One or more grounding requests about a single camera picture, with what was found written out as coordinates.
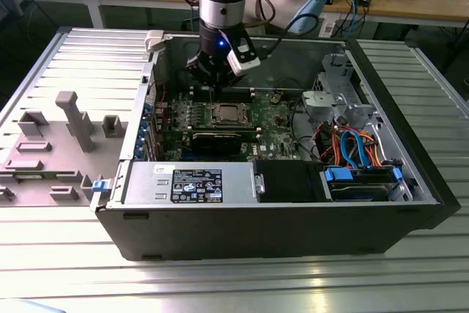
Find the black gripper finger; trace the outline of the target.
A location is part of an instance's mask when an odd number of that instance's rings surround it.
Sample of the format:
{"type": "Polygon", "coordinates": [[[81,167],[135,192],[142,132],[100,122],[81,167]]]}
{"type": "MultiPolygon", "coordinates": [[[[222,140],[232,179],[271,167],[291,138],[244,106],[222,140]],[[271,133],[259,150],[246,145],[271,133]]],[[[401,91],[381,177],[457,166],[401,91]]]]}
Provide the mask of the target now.
{"type": "Polygon", "coordinates": [[[213,97],[219,99],[218,71],[212,57],[207,54],[197,54],[189,59],[186,64],[186,70],[202,86],[209,89],[213,97]]]}
{"type": "Polygon", "coordinates": [[[234,86],[240,80],[232,71],[230,64],[226,60],[215,61],[215,98],[219,100],[223,90],[228,86],[234,86]]]}

